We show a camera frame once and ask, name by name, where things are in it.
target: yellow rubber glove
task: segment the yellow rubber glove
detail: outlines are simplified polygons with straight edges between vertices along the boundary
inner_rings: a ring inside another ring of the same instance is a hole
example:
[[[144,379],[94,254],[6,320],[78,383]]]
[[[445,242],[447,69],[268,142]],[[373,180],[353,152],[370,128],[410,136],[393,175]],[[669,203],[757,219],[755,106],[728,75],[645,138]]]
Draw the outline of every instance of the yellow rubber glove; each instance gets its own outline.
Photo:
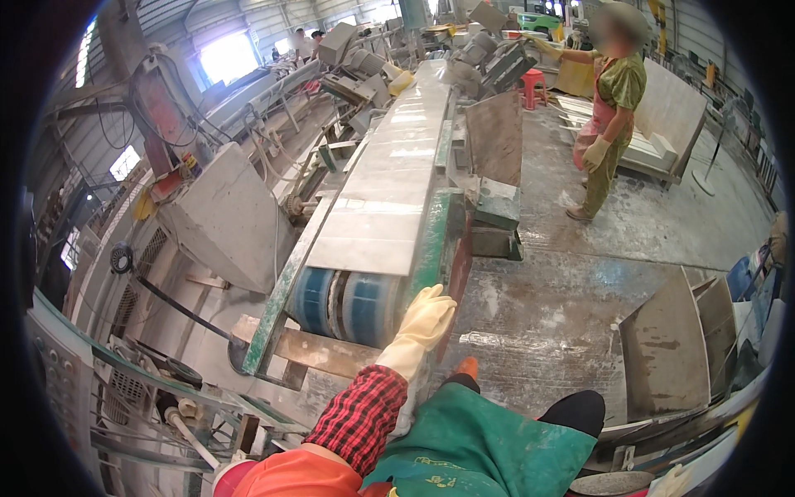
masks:
[[[528,36],[527,39],[532,41],[533,45],[536,46],[536,49],[538,49],[538,51],[544,55],[550,56],[555,60],[559,60],[563,56],[563,50],[556,49],[555,47],[551,46],[547,40],[542,40],[541,38],[531,36]]]
[[[682,469],[681,464],[671,468],[663,476],[648,497],[681,497],[690,484],[691,468]]]
[[[392,343],[375,361],[411,381],[417,374],[425,353],[441,340],[452,321],[456,301],[443,296],[442,285],[420,290],[408,309]]]
[[[609,142],[602,138],[602,135],[596,137],[593,145],[589,146],[583,154],[583,168],[588,171],[588,174],[596,171],[604,160],[607,149],[610,148],[613,142]]]

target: dusty floor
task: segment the dusty floor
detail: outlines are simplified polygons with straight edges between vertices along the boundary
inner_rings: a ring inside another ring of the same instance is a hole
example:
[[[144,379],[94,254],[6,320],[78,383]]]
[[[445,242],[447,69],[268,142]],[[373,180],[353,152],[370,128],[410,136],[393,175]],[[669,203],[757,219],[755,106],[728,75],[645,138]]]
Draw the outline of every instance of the dusty floor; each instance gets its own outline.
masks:
[[[474,355],[483,394],[494,402],[538,416],[566,394],[592,388],[607,400],[607,424],[617,425],[626,416],[625,387],[612,325],[679,264],[691,283],[729,270],[766,237],[773,212],[752,175],[723,151],[710,176],[717,195],[707,196],[695,185],[690,169],[705,168],[715,147],[705,131],[681,185],[666,192],[656,180],[621,171],[596,219],[578,223],[564,208],[584,198],[583,174],[572,164],[572,137],[562,124],[552,108],[524,112],[519,233],[525,260],[475,259],[434,382]],[[201,290],[185,282],[174,297],[192,308]],[[212,289],[200,314],[228,330],[241,313],[260,316],[266,299],[236,288]],[[168,320],[162,329],[185,330],[182,346],[170,334],[153,337],[152,345],[161,344],[164,353],[183,349],[178,358],[207,381],[267,398],[304,424],[314,424],[333,393],[347,385],[310,370],[304,391],[296,393],[239,376],[228,365],[223,339],[199,325],[185,327],[181,315]]]

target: marble tile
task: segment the marble tile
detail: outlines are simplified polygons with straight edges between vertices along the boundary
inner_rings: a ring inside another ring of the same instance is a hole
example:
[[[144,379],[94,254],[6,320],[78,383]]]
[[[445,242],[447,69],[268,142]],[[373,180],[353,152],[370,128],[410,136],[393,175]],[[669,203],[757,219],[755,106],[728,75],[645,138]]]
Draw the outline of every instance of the marble tile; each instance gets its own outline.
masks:
[[[406,276],[433,174],[450,87],[427,60],[372,134],[307,259],[307,266]]]

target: work boot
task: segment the work boot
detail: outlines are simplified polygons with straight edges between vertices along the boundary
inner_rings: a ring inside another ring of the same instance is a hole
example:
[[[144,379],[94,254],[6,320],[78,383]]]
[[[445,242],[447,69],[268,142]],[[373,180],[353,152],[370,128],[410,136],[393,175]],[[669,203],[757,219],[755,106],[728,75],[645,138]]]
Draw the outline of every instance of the work boot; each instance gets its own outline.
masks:
[[[566,215],[578,221],[592,221],[594,219],[585,212],[582,205],[566,207]]]
[[[478,379],[478,360],[469,355],[461,359],[456,368],[456,373],[470,375],[472,379]]]

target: green apron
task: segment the green apron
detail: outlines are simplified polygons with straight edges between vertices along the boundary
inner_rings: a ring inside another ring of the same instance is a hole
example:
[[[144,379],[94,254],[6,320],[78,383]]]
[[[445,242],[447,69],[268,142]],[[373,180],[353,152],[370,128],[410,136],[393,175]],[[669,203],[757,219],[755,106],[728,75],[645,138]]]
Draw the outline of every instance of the green apron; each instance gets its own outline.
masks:
[[[561,497],[595,444],[448,383],[417,409],[409,434],[387,444],[363,487],[391,477],[399,497]]]

